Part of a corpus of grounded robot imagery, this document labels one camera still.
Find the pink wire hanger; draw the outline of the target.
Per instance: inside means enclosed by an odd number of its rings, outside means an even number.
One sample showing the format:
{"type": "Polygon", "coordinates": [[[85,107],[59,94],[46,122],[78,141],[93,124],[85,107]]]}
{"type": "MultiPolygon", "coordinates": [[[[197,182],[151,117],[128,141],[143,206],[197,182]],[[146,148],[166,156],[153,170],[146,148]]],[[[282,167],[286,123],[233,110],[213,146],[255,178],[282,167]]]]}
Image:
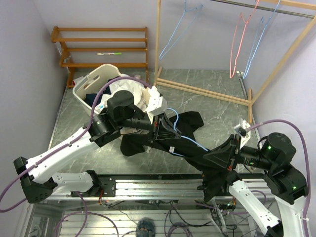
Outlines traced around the pink wire hanger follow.
{"type": "Polygon", "coordinates": [[[247,30],[247,26],[249,24],[249,21],[252,15],[254,14],[254,12],[256,11],[259,5],[260,0],[255,0],[254,2],[255,2],[254,8],[247,16],[244,16],[243,13],[240,12],[236,26],[235,26],[232,44],[231,44],[231,52],[230,52],[230,63],[229,63],[230,79],[234,77],[237,71],[237,62],[238,62],[240,51],[243,45],[245,32],[247,30]]]}

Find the black t shirt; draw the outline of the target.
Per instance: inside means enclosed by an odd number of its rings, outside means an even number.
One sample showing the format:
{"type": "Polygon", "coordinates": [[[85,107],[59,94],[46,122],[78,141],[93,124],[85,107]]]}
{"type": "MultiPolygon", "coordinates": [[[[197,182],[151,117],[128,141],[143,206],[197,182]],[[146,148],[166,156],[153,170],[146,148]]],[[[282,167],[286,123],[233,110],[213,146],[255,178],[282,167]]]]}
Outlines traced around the black t shirt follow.
{"type": "MultiPolygon", "coordinates": [[[[194,132],[203,127],[204,122],[199,112],[189,111],[179,114],[176,128],[182,135],[195,140],[194,132]]],[[[133,156],[145,151],[148,146],[158,150],[168,152],[170,147],[174,147],[174,153],[183,157],[190,165],[201,171],[204,180],[204,201],[210,201],[216,196],[224,185],[229,173],[226,169],[218,169],[211,162],[203,160],[206,151],[188,139],[167,139],[150,142],[145,134],[124,135],[120,145],[121,153],[125,156],[133,156]]]]}

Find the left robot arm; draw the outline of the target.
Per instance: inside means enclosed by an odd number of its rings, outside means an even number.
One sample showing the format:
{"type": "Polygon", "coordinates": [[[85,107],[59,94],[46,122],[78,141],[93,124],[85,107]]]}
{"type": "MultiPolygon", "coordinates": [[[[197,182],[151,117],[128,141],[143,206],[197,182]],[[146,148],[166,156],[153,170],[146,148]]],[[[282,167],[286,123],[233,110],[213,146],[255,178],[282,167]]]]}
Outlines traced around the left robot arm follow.
{"type": "Polygon", "coordinates": [[[107,107],[71,137],[34,158],[19,157],[14,161],[26,200],[38,203],[53,193],[79,192],[96,197],[108,186],[99,175],[88,170],[83,173],[60,173],[60,169],[79,155],[94,151],[118,139],[121,129],[133,128],[146,132],[150,142],[179,139],[178,130],[166,116],[164,109],[151,116],[134,104],[134,96],[121,90],[107,101],[107,107]]]}

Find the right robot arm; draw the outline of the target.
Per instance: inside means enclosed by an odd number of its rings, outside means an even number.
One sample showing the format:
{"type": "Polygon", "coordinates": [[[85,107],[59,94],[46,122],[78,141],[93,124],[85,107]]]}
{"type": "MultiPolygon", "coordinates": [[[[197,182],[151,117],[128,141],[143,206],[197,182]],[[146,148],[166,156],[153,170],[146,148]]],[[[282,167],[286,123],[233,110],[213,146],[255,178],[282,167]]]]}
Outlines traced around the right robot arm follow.
{"type": "Polygon", "coordinates": [[[202,160],[227,173],[218,182],[218,191],[234,196],[254,219],[266,237],[306,237],[308,226],[303,216],[308,197],[307,179],[291,165],[296,148],[282,133],[271,133],[260,149],[242,146],[238,135],[231,135],[221,146],[208,151],[202,160]],[[278,204],[281,217],[272,214],[249,190],[234,170],[245,164],[264,170],[265,180],[278,204]]]}

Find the white t shirt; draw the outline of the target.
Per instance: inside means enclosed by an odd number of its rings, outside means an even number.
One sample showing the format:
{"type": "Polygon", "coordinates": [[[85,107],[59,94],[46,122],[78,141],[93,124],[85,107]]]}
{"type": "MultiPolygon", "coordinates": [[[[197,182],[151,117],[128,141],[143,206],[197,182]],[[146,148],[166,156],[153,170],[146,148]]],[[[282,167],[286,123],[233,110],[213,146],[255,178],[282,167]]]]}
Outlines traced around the white t shirt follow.
{"type": "Polygon", "coordinates": [[[145,100],[142,98],[144,89],[145,88],[143,84],[134,80],[122,79],[115,81],[103,91],[101,101],[97,102],[94,112],[99,114],[104,108],[107,107],[107,101],[121,90],[131,92],[134,97],[134,105],[136,105],[140,110],[145,111],[147,105],[145,103],[145,100]]]}

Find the blue hanger holding black shirt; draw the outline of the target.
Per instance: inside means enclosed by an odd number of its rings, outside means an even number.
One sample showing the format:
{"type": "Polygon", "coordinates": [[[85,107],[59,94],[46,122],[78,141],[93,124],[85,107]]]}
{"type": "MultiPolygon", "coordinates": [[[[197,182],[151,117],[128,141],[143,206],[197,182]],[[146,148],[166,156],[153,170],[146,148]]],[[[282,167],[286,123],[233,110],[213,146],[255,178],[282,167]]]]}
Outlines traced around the blue hanger holding black shirt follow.
{"type": "MultiPolygon", "coordinates": [[[[176,114],[176,120],[175,120],[175,122],[173,123],[173,130],[174,130],[174,131],[177,131],[177,123],[178,123],[178,121],[179,121],[179,114],[178,114],[178,112],[177,112],[175,109],[173,109],[173,108],[167,108],[167,110],[171,110],[171,111],[173,111],[173,112],[176,114]]],[[[186,140],[189,140],[189,141],[193,142],[194,144],[196,144],[198,147],[202,148],[203,150],[208,151],[207,148],[205,148],[204,146],[202,146],[201,144],[199,144],[198,142],[196,142],[195,140],[193,140],[193,139],[191,139],[191,138],[189,138],[189,137],[187,137],[187,136],[181,135],[181,138],[186,139],[186,140]]],[[[170,152],[171,154],[173,154],[173,155],[180,156],[180,157],[184,157],[184,156],[181,155],[181,154],[175,153],[174,150],[175,150],[175,148],[170,147],[169,152],[170,152]]]]}

